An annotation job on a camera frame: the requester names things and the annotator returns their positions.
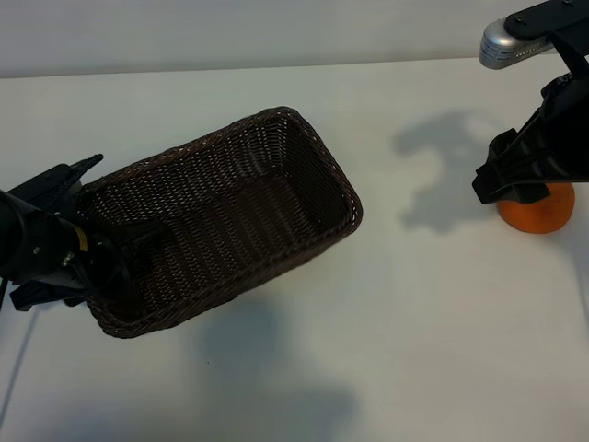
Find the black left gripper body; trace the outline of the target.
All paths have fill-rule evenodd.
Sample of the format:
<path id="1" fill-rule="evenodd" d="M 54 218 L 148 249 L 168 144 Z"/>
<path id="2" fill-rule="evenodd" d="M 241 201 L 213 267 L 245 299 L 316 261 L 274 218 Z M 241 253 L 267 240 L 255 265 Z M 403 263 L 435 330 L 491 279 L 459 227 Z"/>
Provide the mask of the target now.
<path id="1" fill-rule="evenodd" d="M 131 290 L 121 256 L 106 238 L 53 215 L 8 218 L 8 282 L 18 311 L 91 296 L 119 300 Z"/>

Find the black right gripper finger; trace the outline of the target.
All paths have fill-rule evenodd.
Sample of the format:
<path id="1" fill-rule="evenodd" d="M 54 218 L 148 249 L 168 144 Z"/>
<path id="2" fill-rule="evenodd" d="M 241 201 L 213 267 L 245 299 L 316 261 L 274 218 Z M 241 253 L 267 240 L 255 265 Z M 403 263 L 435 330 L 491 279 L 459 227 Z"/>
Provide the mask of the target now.
<path id="1" fill-rule="evenodd" d="M 472 188 L 482 204 L 511 201 L 533 204 L 551 195 L 547 182 L 554 171 L 552 149 L 490 146 L 485 163 L 476 169 Z"/>
<path id="2" fill-rule="evenodd" d="M 489 161 L 509 156 L 555 161 L 555 148 L 549 141 L 555 115 L 551 105 L 542 106 L 534 111 L 519 131 L 512 128 L 497 135 L 489 145 Z"/>

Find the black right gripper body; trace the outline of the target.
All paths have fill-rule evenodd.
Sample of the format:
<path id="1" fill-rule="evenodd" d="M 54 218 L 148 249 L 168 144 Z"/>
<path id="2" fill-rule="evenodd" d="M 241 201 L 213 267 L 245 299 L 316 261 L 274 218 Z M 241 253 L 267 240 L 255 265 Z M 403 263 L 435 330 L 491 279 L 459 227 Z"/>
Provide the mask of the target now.
<path id="1" fill-rule="evenodd" d="M 557 77 L 542 96 L 543 133 L 560 175 L 588 181 L 588 78 Z"/>

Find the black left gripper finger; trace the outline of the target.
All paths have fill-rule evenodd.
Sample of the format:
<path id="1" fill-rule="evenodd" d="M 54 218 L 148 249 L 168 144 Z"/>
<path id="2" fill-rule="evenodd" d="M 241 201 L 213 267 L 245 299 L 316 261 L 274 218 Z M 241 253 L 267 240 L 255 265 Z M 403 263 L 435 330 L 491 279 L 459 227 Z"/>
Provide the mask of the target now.
<path id="1" fill-rule="evenodd" d="M 114 228 L 114 243 L 121 256 L 126 261 L 132 261 L 157 241 L 164 231 L 164 225 L 156 219 L 132 222 Z"/>

